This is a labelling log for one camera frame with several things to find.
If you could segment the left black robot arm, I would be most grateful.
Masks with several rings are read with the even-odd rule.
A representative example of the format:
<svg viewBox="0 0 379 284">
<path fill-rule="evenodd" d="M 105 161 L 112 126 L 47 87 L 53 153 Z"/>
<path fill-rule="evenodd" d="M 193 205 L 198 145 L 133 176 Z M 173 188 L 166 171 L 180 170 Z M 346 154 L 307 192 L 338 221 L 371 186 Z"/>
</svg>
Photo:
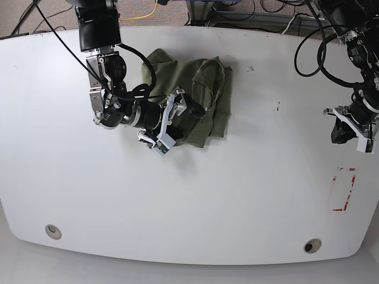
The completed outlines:
<svg viewBox="0 0 379 284">
<path fill-rule="evenodd" d="M 343 40 L 351 63 L 363 78 L 348 83 L 321 68 L 328 79 L 353 90 L 350 105 L 325 110 L 336 116 L 331 141 L 345 144 L 353 138 L 366 138 L 365 151 L 370 151 L 378 120 L 378 1 L 316 1 L 316 6 L 335 31 L 326 41 Z"/>
</svg>

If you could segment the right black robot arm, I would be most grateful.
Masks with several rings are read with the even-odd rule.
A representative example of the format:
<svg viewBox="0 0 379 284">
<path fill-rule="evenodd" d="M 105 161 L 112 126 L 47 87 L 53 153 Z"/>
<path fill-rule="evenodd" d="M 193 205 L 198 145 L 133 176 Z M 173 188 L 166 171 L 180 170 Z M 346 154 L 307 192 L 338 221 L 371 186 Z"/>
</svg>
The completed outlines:
<svg viewBox="0 0 379 284">
<path fill-rule="evenodd" d="M 70 4 L 78 19 L 81 51 L 90 53 L 86 58 L 86 69 L 94 122 L 106 129 L 115 129 L 119 125 L 138 128 L 139 141 L 166 153 L 182 138 L 182 131 L 171 126 L 173 119 L 185 111 L 202 117 L 204 108 L 180 87 L 169 94 L 151 96 L 157 82 L 156 73 L 141 52 L 121 42 L 115 1 L 71 1 Z M 142 59 L 151 82 L 128 91 L 124 81 L 127 66 L 115 47 Z"/>
</svg>

